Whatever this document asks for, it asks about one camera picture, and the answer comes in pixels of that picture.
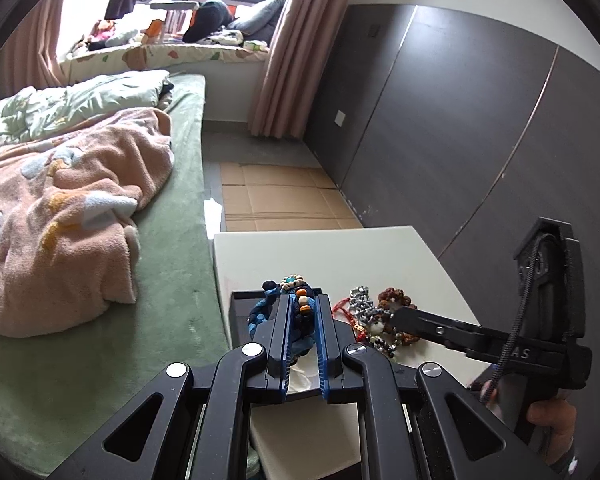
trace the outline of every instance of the baseboard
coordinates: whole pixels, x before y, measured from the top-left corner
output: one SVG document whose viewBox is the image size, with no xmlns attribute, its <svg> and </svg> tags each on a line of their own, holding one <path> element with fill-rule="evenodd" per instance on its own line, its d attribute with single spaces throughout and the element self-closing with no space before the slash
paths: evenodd
<svg viewBox="0 0 600 480">
<path fill-rule="evenodd" d="M 241 121 L 202 121 L 204 134 L 245 134 L 249 135 L 247 123 Z"/>
</svg>

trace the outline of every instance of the fleece blanket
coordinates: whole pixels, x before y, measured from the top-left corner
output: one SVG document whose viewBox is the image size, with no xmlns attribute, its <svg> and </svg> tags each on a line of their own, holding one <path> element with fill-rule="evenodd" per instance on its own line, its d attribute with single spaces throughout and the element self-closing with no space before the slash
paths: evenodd
<svg viewBox="0 0 600 480">
<path fill-rule="evenodd" d="M 101 114 L 136 107 L 166 108 L 166 70 L 99 75 L 67 88 L 29 86 L 0 101 L 0 146 L 48 139 Z"/>
<path fill-rule="evenodd" d="M 59 332 L 135 303 L 130 216 L 173 167 L 170 118 L 133 108 L 0 150 L 0 335 Z"/>
</svg>

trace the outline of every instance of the white nightstand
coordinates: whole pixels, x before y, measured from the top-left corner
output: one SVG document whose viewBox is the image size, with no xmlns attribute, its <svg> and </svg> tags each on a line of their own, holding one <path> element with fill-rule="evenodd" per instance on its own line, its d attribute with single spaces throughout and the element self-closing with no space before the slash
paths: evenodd
<svg viewBox="0 0 600 480">
<path fill-rule="evenodd" d="M 262 282 L 277 282 L 289 274 L 302 274 L 311 286 L 319 286 L 332 305 L 359 285 L 368 286 L 372 298 L 393 286 L 422 310 L 477 324 L 456 286 L 410 226 L 219 233 L 214 259 L 227 334 L 233 291 L 259 290 Z M 310 358 L 315 359 L 315 351 L 298 366 L 315 377 L 317 365 Z M 397 361 L 413 367 L 437 362 L 462 384 L 486 368 L 460 352 L 422 340 L 402 349 Z M 255 408 L 251 434 L 270 480 L 315 480 L 360 461 L 355 404 L 327 405 L 321 397 L 312 397 Z"/>
</svg>

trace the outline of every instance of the pink curtain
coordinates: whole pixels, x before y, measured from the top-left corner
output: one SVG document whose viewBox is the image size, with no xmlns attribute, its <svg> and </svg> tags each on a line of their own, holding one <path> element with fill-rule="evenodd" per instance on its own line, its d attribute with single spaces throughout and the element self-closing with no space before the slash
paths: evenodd
<svg viewBox="0 0 600 480">
<path fill-rule="evenodd" d="M 249 128 L 266 137 L 304 134 L 315 92 L 348 0 L 291 0 L 278 25 Z"/>
<path fill-rule="evenodd" d="M 0 99 L 27 86 L 67 85 L 56 58 L 63 0 L 40 0 L 0 49 Z"/>
</svg>

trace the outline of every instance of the green bed sheet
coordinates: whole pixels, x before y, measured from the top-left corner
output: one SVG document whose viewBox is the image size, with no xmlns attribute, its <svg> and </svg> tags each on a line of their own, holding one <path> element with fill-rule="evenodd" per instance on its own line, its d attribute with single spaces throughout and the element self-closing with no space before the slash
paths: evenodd
<svg viewBox="0 0 600 480">
<path fill-rule="evenodd" d="M 174 361 L 200 366 L 227 349 L 206 238 L 200 130 L 205 80 L 175 75 L 167 109 L 176 158 L 135 216 L 139 300 L 94 321 L 26 339 L 0 336 L 0 452 L 46 476 Z"/>
</svg>

